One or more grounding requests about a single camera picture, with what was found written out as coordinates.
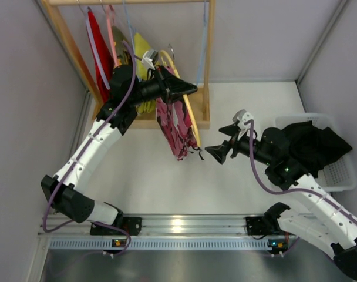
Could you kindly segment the cream wooden hanger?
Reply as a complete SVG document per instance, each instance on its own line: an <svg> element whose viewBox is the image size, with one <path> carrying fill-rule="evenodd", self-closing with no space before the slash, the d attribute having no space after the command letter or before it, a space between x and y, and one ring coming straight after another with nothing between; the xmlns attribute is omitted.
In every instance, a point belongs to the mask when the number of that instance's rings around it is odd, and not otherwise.
<svg viewBox="0 0 357 282"><path fill-rule="evenodd" d="M176 77L180 78L180 74L179 74L179 72L178 72L178 70L176 68L175 63L174 63L175 62L174 48L172 47L171 44L168 44L167 48L170 50L171 55L169 55L165 49L159 50L160 61L163 64L163 66L169 67L169 70L171 70L172 74L174 74ZM199 129L198 129L198 126L197 126L197 122L196 122L196 119L195 119L195 116L194 116L194 112L193 112L192 107L191 107L191 103L190 103L189 98L188 98L187 95L184 95L183 99L184 99L184 102L186 104L186 107L187 107L187 110L188 110L188 115L189 115L190 120L191 120L192 133L193 133L193 135L194 135L194 137L196 139L198 148L200 148L201 147L201 139L200 139L200 134L199 134Z"/></svg>

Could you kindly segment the pink black patterned trousers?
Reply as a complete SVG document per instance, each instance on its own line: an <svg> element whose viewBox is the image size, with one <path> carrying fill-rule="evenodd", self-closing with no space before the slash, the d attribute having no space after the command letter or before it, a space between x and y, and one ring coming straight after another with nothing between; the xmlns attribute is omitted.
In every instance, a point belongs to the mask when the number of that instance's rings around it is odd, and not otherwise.
<svg viewBox="0 0 357 282"><path fill-rule="evenodd" d="M156 120L173 156L178 161L184 160L189 153L194 152L198 152L199 158L204 160L191 128L193 123L184 98L171 104L166 104L162 98L158 98L156 100Z"/></svg>

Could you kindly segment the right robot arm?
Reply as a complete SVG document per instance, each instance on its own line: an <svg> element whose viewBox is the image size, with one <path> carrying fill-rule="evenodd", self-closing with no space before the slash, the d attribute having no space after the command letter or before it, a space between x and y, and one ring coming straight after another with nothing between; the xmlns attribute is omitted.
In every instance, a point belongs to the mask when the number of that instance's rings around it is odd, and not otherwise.
<svg viewBox="0 0 357 282"><path fill-rule="evenodd" d="M300 237L332 259L346 276L357 281L357 217L326 192L289 154L282 130L269 127L260 140L254 137L254 121L222 127L230 137L206 152L223 164L242 154L250 159L258 184L269 194L285 200L264 214L269 226Z"/></svg>

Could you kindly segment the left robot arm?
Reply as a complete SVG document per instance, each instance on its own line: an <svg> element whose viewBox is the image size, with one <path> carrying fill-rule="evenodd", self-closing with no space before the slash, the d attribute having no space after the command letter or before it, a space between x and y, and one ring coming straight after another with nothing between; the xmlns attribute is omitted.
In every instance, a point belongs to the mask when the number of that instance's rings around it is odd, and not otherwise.
<svg viewBox="0 0 357 282"><path fill-rule="evenodd" d="M123 212L119 208L85 196L92 173L137 118L137 106L157 98L174 103L198 90L196 85L174 76L164 66L156 66L151 72L150 79L140 81L132 65L113 69L110 98L100 108L89 134L54 176L46 175L41 180L50 208L76 223L122 226Z"/></svg>

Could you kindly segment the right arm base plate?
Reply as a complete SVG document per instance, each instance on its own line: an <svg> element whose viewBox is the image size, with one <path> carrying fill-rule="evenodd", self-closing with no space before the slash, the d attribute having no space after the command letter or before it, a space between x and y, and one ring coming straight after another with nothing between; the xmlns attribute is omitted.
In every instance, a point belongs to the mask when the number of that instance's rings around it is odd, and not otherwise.
<svg viewBox="0 0 357 282"><path fill-rule="evenodd" d="M249 216L245 218L247 234L255 239L263 239L271 234L264 216Z"/></svg>

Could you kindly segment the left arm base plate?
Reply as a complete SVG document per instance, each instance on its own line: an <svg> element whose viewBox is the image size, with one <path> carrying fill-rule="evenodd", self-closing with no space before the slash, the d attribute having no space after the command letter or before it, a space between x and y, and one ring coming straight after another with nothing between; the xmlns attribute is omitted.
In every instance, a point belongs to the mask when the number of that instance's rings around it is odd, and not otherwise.
<svg viewBox="0 0 357 282"><path fill-rule="evenodd" d="M131 236L138 236L142 229L141 217L125 217L119 229L122 229ZM108 227L103 227L98 224L92 224L90 228L90 235L92 236L118 236L121 232Z"/></svg>

